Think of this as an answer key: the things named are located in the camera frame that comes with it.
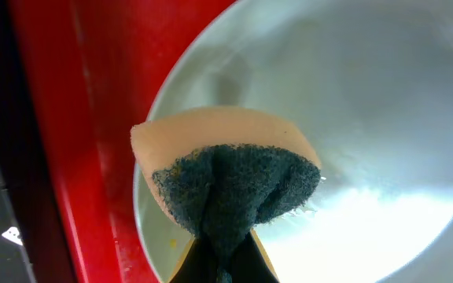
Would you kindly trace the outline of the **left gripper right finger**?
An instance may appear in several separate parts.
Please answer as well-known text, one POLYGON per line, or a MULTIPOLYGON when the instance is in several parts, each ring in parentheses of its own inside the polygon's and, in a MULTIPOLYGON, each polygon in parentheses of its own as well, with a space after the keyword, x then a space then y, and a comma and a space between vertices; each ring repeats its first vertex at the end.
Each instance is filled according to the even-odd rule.
POLYGON ((246 235, 232 255, 230 275, 233 283, 278 283, 251 233, 246 235))

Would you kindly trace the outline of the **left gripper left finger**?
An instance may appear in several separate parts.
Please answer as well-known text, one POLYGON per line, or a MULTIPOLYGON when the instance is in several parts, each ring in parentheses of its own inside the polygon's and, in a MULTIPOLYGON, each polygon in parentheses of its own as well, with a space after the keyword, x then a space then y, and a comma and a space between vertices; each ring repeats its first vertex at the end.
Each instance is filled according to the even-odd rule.
POLYGON ((182 265, 170 283, 216 283, 217 257, 208 238, 193 240, 182 265))

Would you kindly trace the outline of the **pale green plate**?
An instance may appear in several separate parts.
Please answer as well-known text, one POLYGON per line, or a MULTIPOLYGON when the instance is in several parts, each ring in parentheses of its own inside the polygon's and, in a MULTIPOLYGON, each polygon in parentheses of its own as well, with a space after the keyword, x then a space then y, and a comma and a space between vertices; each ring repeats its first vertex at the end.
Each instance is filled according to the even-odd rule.
POLYGON ((322 181, 256 227, 282 282, 453 282, 453 1, 239 1, 190 45, 150 119, 282 116, 322 181))

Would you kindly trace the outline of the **green and yellow sponge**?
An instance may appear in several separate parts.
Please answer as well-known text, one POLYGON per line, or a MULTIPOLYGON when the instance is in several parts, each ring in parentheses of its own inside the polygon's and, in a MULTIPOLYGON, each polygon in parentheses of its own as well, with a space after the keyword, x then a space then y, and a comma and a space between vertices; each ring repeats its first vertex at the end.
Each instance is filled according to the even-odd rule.
POLYGON ((230 259, 248 233, 276 277, 253 227, 304 204, 321 179, 320 160, 294 124, 254 109, 215 106, 147 121, 130 134, 163 213, 193 240, 209 239, 216 282, 232 282, 230 259))

